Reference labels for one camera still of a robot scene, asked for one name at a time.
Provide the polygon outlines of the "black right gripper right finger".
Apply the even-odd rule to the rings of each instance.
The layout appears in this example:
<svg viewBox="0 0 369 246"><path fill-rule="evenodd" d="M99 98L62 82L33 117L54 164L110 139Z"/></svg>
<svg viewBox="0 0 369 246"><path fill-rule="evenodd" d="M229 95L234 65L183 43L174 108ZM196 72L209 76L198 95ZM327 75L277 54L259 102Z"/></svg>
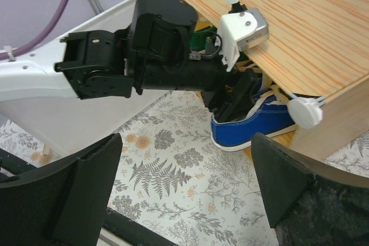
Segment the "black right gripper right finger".
<svg viewBox="0 0 369 246"><path fill-rule="evenodd" d="M251 155L279 245L368 245L368 178L257 133Z"/></svg>

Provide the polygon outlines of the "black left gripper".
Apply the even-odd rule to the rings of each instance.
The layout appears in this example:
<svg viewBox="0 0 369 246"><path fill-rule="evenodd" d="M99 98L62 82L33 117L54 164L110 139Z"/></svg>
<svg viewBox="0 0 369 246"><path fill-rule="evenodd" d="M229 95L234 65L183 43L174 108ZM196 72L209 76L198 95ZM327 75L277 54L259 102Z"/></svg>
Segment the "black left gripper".
<svg viewBox="0 0 369 246"><path fill-rule="evenodd" d="M210 92L227 77L220 56L190 59L190 39L197 11L183 0L137 0L129 26L126 70L138 94L151 90ZM214 118L232 122L245 118L254 106L258 78L240 74L235 86L216 96Z"/></svg>

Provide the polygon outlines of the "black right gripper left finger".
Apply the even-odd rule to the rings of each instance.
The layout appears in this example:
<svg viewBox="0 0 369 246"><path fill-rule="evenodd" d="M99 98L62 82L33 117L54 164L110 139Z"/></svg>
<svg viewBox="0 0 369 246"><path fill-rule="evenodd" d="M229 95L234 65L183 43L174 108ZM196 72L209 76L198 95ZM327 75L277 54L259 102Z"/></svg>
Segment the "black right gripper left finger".
<svg viewBox="0 0 369 246"><path fill-rule="evenodd" d="M1 180L1 245L96 245L121 150L112 134Z"/></svg>

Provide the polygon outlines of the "blue sneaker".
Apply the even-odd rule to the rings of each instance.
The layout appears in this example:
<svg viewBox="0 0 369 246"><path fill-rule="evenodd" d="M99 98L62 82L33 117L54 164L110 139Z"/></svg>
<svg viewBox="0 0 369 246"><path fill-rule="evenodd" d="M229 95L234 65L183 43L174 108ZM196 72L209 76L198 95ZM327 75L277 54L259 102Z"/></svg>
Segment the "blue sneaker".
<svg viewBox="0 0 369 246"><path fill-rule="evenodd" d="M257 76L257 83L254 87L253 94L261 93L267 91L271 85L274 85L273 80L265 74L261 69L259 68L253 68L254 73Z"/></svg>
<svg viewBox="0 0 369 246"><path fill-rule="evenodd" d="M212 141L221 150L237 152L251 146L251 138L261 133L269 138L295 131L287 104L289 98L279 86L272 85L265 92L254 95L255 105L245 118L219 123L212 118Z"/></svg>

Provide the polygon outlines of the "green sneaker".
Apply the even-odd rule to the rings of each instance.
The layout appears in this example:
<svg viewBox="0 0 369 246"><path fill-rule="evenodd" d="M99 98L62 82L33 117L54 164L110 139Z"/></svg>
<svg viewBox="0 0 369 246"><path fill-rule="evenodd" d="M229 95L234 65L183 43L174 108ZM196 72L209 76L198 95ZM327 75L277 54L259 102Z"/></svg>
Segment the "green sneaker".
<svg viewBox="0 0 369 246"><path fill-rule="evenodd" d="M190 49L204 51L209 37L217 32L217 28L210 23L200 22L190 39Z"/></svg>

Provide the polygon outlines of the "wooden shoe cabinet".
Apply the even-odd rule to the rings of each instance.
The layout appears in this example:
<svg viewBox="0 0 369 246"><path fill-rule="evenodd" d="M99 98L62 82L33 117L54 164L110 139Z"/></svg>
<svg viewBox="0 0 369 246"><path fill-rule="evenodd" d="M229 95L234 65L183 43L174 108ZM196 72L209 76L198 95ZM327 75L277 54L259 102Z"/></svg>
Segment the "wooden shoe cabinet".
<svg viewBox="0 0 369 246"><path fill-rule="evenodd" d="M269 23L248 52L287 93L323 96L323 119L292 150L317 160L368 130L368 0L243 0Z"/></svg>

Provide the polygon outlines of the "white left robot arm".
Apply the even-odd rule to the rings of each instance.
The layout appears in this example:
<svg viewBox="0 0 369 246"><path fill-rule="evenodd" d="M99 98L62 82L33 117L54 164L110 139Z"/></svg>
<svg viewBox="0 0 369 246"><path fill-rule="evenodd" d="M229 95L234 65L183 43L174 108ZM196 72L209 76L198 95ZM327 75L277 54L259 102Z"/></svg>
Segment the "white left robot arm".
<svg viewBox="0 0 369 246"><path fill-rule="evenodd" d="M1 63L1 100L187 90L202 94L218 122L240 119L254 106L259 76L224 64L225 39L218 34L212 53L192 51L197 20L183 0L137 0L125 29L70 33L57 42L61 52Z"/></svg>

